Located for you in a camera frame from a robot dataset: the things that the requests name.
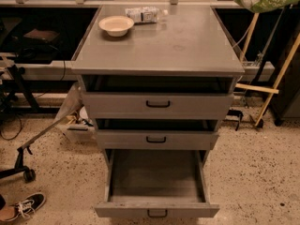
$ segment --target drawer handle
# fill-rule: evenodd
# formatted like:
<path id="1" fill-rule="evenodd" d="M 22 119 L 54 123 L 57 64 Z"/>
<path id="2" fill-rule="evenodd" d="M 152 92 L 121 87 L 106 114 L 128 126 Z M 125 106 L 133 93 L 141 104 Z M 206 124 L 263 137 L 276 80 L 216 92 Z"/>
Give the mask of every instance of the drawer handle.
<path id="1" fill-rule="evenodd" d="M 150 101 L 148 101 L 148 100 L 146 100 L 146 105 L 147 105 L 147 107 L 149 107 L 149 108 L 168 108 L 168 107 L 170 107 L 170 105 L 171 105 L 171 102 L 170 101 L 168 101 L 167 102 L 167 104 L 161 104 L 161 105 L 155 105 L 155 104 L 151 104 L 150 103 Z"/>
<path id="2" fill-rule="evenodd" d="M 158 139 L 156 139 L 156 140 L 151 140 L 151 138 L 149 138 L 148 136 L 146 137 L 146 140 L 147 140 L 147 142 L 148 143 L 165 143 L 166 141 L 167 141 L 167 137 L 163 137 L 163 139 L 161 139 L 161 140 L 158 140 Z"/>
<path id="3" fill-rule="evenodd" d="M 166 218 L 168 216 L 168 210 L 164 210 L 164 214 L 163 215 L 150 215 L 150 209 L 147 210 L 147 214 L 150 218 Z"/>

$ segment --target person's foot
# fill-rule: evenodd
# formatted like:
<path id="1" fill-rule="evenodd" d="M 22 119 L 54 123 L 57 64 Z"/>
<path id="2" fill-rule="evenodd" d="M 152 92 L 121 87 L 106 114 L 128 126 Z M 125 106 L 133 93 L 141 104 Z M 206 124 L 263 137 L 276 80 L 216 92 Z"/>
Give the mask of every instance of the person's foot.
<path id="1" fill-rule="evenodd" d="M 15 207 L 15 216 L 5 221 L 15 220 L 19 216 L 22 216 L 25 219 L 29 219 L 31 217 L 30 214 L 35 213 L 45 202 L 46 196 L 43 193 L 37 192 L 35 194 L 32 194 L 23 201 L 11 205 Z"/>

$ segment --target white bowl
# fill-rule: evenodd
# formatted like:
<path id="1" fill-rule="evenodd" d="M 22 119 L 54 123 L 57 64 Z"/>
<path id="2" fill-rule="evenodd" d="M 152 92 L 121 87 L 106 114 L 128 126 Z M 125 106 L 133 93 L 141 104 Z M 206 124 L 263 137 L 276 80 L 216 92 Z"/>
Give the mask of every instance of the white bowl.
<path id="1" fill-rule="evenodd" d="M 102 19 L 99 27 L 112 37 L 121 37 L 134 25 L 134 21 L 125 16 L 111 16 Z"/>

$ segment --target bottle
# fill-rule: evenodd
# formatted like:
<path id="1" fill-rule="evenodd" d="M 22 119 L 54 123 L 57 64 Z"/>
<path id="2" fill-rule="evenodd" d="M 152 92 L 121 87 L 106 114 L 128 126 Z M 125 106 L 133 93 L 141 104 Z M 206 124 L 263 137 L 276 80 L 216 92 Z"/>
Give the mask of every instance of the bottle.
<path id="1" fill-rule="evenodd" d="M 126 8 L 125 14 L 135 23 L 157 23 L 158 19 L 168 15 L 168 10 L 157 7 Z"/>

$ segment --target chair wheel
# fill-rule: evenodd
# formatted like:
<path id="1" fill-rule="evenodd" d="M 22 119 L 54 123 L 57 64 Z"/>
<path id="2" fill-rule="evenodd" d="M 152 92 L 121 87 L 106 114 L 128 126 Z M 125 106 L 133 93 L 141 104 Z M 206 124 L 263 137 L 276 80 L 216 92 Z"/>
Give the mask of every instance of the chair wheel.
<path id="1" fill-rule="evenodd" d="M 36 172 L 30 169 L 24 172 L 23 177 L 26 183 L 30 183 L 36 179 Z"/>

